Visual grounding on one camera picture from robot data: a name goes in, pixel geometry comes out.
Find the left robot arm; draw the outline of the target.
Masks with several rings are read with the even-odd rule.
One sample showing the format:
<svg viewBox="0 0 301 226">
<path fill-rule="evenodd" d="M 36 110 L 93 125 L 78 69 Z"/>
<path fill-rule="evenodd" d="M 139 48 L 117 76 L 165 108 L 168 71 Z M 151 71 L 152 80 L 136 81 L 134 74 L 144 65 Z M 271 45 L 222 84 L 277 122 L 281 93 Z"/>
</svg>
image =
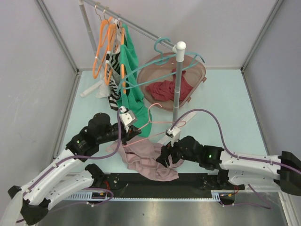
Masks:
<svg viewBox="0 0 301 226">
<path fill-rule="evenodd" d="M 89 187 L 101 187 L 104 173 L 95 164 L 87 165 L 81 173 L 68 180 L 64 178 L 86 160 L 95 160 L 94 154 L 101 144 L 116 141 L 117 146 L 121 146 L 139 135 L 141 130 L 134 126 L 136 121 L 135 114 L 123 106 L 117 111 L 115 124 L 111 124 L 108 114 L 95 114 L 38 176 L 23 186 L 12 186 L 8 190 L 12 200 L 0 224 L 14 226 L 24 222 L 33 226 L 68 196 Z"/>
</svg>

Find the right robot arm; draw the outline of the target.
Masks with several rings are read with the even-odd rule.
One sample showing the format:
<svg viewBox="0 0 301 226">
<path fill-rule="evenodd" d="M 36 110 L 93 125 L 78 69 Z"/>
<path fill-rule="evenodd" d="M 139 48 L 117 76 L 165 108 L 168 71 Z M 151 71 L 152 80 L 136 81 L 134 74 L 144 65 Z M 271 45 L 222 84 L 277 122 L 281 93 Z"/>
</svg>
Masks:
<svg viewBox="0 0 301 226">
<path fill-rule="evenodd" d="M 291 152 L 281 155 L 243 155 L 228 153 L 224 148 L 202 145 L 192 136 L 161 147 L 157 162 L 168 168 L 180 160 L 198 163 L 206 170 L 218 170 L 217 184 L 278 187 L 284 193 L 300 196 L 301 161 Z"/>
</svg>

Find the mauve pink tank top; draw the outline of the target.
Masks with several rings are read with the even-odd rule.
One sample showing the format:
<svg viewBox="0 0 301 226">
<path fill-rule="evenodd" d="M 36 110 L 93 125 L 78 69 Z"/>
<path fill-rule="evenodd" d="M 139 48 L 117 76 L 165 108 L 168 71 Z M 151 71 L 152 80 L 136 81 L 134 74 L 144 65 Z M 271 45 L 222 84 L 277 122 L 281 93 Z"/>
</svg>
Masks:
<svg viewBox="0 0 301 226">
<path fill-rule="evenodd" d="M 117 153 L 129 170 L 134 170 L 153 181 L 168 182 L 179 178 L 177 168 L 183 160 L 171 163 L 168 168 L 158 163 L 156 159 L 161 154 L 162 144 L 153 143 L 140 136 L 134 137 L 126 145 L 120 145 Z"/>
</svg>

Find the pink hanger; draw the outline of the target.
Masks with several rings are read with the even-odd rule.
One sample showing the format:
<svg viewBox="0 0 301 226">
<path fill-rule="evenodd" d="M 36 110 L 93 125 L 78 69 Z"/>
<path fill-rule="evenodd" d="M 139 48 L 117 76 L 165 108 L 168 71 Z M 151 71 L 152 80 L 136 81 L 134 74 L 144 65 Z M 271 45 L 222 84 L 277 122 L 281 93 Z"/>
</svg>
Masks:
<svg viewBox="0 0 301 226">
<path fill-rule="evenodd" d="M 172 121 L 152 121 L 151 119 L 151 108 L 154 106 L 159 106 L 160 108 L 163 108 L 163 106 L 160 103 L 154 103 L 152 105 L 149 106 L 148 108 L 148 121 L 146 124 L 144 124 L 143 126 L 139 127 L 138 129 L 141 130 L 144 127 L 147 127 L 149 124 L 168 124 L 168 123 L 173 123 Z M 180 121 L 179 123 L 176 124 L 176 126 L 178 126 L 178 124 L 180 124 L 180 128 L 184 127 L 187 124 L 187 121 Z"/>
</svg>

